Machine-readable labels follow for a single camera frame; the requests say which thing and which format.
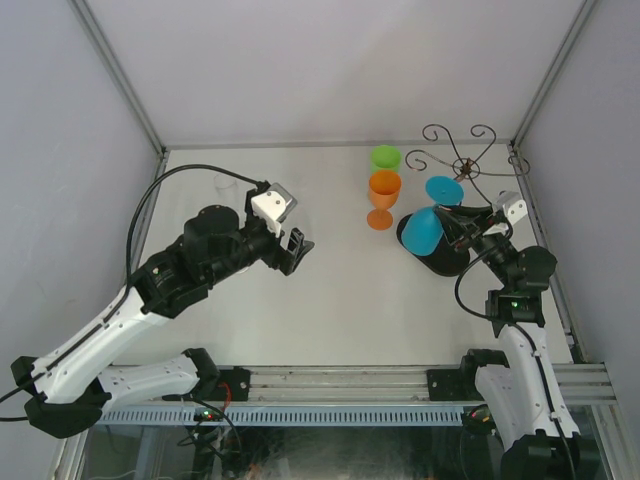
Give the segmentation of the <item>blue plastic wine glass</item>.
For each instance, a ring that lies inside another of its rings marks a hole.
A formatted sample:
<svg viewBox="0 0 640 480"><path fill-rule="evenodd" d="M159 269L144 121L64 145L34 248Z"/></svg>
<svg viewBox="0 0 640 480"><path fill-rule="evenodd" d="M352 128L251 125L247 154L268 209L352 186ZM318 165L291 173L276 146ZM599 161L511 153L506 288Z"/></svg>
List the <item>blue plastic wine glass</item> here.
<svg viewBox="0 0 640 480"><path fill-rule="evenodd" d="M464 198L461 185L446 176L434 176L426 181L425 190L434 205L415 211L401 232L401 244L416 256L431 255L438 246L444 229L436 207L458 206Z"/></svg>

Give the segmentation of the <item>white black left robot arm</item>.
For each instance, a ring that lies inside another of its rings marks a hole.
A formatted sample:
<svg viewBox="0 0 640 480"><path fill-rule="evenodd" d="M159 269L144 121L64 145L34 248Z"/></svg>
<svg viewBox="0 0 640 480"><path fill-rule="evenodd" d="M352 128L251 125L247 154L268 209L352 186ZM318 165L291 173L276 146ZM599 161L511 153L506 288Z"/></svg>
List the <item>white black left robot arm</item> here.
<svg viewBox="0 0 640 480"><path fill-rule="evenodd" d="M261 261L292 274L313 242L297 228L281 244L282 225L297 204L281 185L246 195L245 214L223 205L200 210L165 250L135 270L114 301L51 353L21 356L11 365L27 422L58 439L75 436L114 409L164 396L206 400L215 395L220 371L204 348L138 367L114 360L152 329L205 300L210 290Z"/></svg>

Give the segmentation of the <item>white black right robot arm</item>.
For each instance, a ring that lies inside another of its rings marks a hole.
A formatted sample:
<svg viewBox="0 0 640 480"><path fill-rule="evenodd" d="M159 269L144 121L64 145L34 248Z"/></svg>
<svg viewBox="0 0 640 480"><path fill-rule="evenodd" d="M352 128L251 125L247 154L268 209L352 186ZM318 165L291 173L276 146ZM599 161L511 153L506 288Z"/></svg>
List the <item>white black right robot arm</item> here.
<svg viewBox="0 0 640 480"><path fill-rule="evenodd" d="M504 364L473 364L459 374L461 391L483 398L502 440L504 479L575 479L580 430L562 397L546 340L542 294L557 259L534 245L516 249L507 215L490 207L437 206L447 243L473 250L501 283L487 295L485 310L466 313L491 323Z"/></svg>

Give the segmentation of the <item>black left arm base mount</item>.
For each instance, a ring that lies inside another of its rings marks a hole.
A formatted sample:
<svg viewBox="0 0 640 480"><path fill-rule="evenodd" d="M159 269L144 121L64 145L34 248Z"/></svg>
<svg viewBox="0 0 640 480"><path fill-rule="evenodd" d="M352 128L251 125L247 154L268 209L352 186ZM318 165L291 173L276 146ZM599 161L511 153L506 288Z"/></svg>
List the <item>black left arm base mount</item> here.
<svg viewBox="0 0 640 480"><path fill-rule="evenodd" d="M214 387L199 395L199 399L210 402L246 402L249 398L251 371L246 368L223 368Z"/></svg>

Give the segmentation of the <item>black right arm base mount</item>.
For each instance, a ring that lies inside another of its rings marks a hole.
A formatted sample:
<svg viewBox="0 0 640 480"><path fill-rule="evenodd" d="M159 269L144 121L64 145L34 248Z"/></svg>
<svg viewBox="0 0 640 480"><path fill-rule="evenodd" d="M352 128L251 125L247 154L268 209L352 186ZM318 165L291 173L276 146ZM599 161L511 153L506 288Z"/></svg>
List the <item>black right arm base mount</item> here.
<svg viewBox="0 0 640 480"><path fill-rule="evenodd" d="M431 401L471 401L478 398L474 381L460 369L429 369L426 371Z"/></svg>

